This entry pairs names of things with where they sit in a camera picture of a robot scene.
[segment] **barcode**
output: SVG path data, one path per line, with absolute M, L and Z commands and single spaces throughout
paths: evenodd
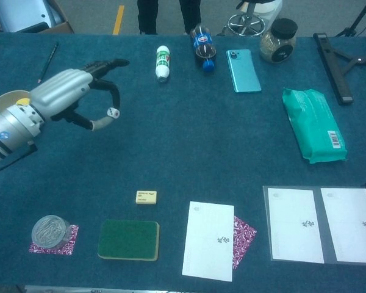
M 335 131 L 328 131 L 328 135 L 329 135 L 329 138 L 331 139 L 332 147 L 333 148 L 341 148 L 339 139 L 337 138 L 337 135 L 336 135 L 336 132 Z

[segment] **black lid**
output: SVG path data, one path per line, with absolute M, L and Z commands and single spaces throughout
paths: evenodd
M 271 33 L 276 38 L 286 40 L 294 37 L 298 29 L 297 24 L 288 18 L 279 18 L 274 21 L 271 27 Z

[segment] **gray floor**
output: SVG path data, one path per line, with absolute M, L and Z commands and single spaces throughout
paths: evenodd
M 124 5 L 120 34 L 138 34 L 136 0 L 57 0 L 77 34 L 112 34 L 118 6 Z M 229 16 L 235 13 L 239 0 L 202 0 L 203 24 L 213 34 L 221 32 Z M 353 21 L 366 4 L 366 0 L 283 0 L 280 16 L 291 18 L 298 24 L 297 36 L 311 37 L 314 32 L 335 36 Z M 357 27 L 366 26 L 366 16 Z M 159 34 L 183 34 L 183 19 L 178 0 L 159 0 L 157 18 Z M 16 293 L 14 286 L 0 286 L 0 293 Z

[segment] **white card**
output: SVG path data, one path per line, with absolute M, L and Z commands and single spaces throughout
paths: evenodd
M 190 202 L 182 274 L 232 281 L 234 207 Z
M 268 189 L 273 259 L 324 263 L 312 190 Z
M 366 189 L 321 188 L 336 259 L 366 262 Z

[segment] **pink patterned coaster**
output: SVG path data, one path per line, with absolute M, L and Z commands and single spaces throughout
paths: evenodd
M 233 228 L 233 269 L 242 261 L 246 251 L 256 236 L 256 230 L 234 216 Z
M 78 225 L 71 225 L 71 238 L 67 244 L 65 244 L 63 247 L 59 249 L 41 248 L 37 246 L 35 243 L 31 243 L 29 252 L 48 253 L 53 255 L 72 255 L 78 231 L 79 231 Z

